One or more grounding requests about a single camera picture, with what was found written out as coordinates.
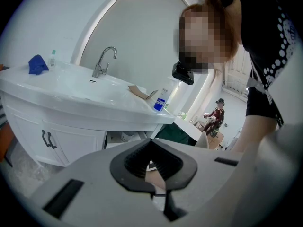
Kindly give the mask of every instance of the black and white clothing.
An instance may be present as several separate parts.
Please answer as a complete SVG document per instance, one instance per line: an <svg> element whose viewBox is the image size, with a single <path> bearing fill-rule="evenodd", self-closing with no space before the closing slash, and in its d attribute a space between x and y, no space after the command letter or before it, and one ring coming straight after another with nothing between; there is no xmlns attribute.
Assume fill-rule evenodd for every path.
<svg viewBox="0 0 303 227"><path fill-rule="evenodd" d="M249 88L246 115L283 119L268 88L283 71L294 52L299 34L284 3L280 0L240 0L242 8L241 38L252 62L251 76L262 82L264 90Z"/></svg>

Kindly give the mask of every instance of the bottle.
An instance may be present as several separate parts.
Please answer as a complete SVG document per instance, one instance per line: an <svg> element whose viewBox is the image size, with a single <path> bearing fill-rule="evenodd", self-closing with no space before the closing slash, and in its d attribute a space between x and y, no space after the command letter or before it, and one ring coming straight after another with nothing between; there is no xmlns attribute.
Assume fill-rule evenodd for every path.
<svg viewBox="0 0 303 227"><path fill-rule="evenodd" d="M56 51L53 50L52 54L48 58L47 66L48 66L49 69L54 68L55 65L56 65L55 53L56 53Z"/></svg>
<svg viewBox="0 0 303 227"><path fill-rule="evenodd" d="M174 90L174 87L176 85L175 80L168 78L169 82L162 88L162 91L160 93L159 98L157 99L154 109L161 112L169 99L170 94Z"/></svg>

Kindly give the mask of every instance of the white sink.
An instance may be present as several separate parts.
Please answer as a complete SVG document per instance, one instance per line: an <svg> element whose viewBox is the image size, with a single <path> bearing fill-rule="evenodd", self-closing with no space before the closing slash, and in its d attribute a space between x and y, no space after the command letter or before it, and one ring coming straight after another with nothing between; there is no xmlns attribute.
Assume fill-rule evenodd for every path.
<svg viewBox="0 0 303 227"><path fill-rule="evenodd" d="M174 116L154 111L134 95L126 81L58 61L51 71L28 73L28 65L0 73L0 90L36 105L86 117L141 123L172 123Z"/></svg>

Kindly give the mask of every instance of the seated person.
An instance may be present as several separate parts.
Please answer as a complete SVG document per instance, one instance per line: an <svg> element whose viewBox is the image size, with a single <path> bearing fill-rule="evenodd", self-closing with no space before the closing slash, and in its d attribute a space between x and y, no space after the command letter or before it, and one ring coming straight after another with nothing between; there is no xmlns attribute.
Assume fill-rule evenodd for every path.
<svg viewBox="0 0 303 227"><path fill-rule="evenodd" d="M203 115L204 118L208 118L207 123L203 129L205 131L206 135L209 135L210 132L213 131L213 129L219 128L224 119L224 99L220 98L218 101L216 101L217 107L212 111L211 114L205 113Z"/></svg>

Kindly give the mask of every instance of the orange wooden object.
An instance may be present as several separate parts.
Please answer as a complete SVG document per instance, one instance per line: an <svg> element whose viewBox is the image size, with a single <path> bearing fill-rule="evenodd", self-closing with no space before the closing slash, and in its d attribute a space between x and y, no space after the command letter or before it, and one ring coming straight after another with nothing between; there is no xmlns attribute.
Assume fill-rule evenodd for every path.
<svg viewBox="0 0 303 227"><path fill-rule="evenodd" d="M8 150L15 135L7 122L0 130L0 161L3 160L6 151Z"/></svg>

